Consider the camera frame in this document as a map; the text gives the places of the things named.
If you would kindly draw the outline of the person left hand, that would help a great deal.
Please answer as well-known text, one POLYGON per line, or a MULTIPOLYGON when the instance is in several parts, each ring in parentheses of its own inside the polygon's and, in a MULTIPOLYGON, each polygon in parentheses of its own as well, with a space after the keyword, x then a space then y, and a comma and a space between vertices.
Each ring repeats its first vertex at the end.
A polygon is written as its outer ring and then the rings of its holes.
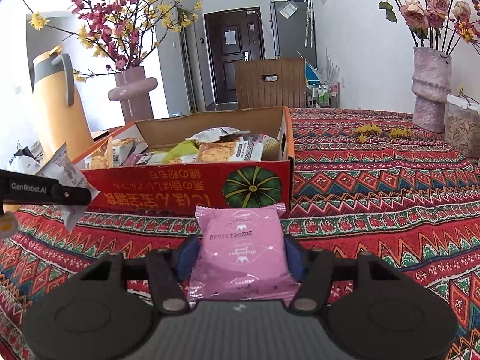
POLYGON ((7 211, 0 216, 0 238, 7 239, 18 233, 18 221, 13 212, 7 211))

